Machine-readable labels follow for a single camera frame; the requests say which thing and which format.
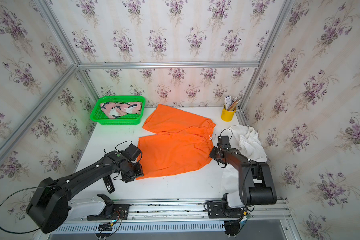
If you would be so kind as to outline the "orange shorts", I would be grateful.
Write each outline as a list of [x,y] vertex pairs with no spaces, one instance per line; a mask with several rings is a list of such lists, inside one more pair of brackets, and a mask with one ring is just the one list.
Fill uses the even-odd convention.
[[152,135],[139,138],[142,178],[175,176],[208,165],[215,126],[211,119],[158,105],[143,125]]

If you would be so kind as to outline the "pink shark print shorts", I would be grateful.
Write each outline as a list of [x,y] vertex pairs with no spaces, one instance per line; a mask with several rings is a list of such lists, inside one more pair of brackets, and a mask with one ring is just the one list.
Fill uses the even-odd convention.
[[142,111],[142,102],[131,103],[101,103],[102,112],[109,119],[117,119],[125,115],[140,115]]

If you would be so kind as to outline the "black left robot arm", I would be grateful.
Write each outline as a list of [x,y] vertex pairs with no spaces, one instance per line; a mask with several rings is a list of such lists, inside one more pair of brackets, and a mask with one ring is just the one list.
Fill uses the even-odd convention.
[[120,173],[124,183],[142,177],[142,157],[142,151],[130,144],[122,151],[105,152],[98,161],[76,173],[57,180],[46,178],[35,187],[36,191],[26,207],[26,214],[44,234],[57,230],[67,220],[83,217],[90,221],[106,220],[110,225],[121,223],[126,220],[128,211],[118,209],[114,201],[105,194],[98,194],[99,200],[76,204],[71,204],[70,201],[100,179],[104,180],[109,193],[115,192],[111,178],[114,173]]

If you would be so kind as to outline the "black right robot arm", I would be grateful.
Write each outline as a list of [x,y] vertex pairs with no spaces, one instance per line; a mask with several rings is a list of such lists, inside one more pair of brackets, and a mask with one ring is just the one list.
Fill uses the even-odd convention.
[[222,201],[226,208],[274,205],[277,193],[270,167],[267,163],[256,162],[232,148],[228,136],[219,136],[218,145],[213,147],[210,158],[221,168],[228,165],[238,172],[238,190],[224,194]]

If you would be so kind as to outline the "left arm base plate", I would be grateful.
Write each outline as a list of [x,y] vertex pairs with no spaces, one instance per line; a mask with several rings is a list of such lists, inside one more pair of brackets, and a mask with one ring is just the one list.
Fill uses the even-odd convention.
[[129,204],[116,204],[105,194],[97,194],[97,197],[105,206],[99,214],[87,216],[87,221],[126,220],[128,218]]

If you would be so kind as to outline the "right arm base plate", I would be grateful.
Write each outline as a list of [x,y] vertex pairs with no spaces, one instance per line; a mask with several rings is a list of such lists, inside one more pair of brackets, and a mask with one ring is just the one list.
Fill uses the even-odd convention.
[[204,209],[209,219],[239,219],[248,213],[242,208],[230,208],[226,203],[206,201]]

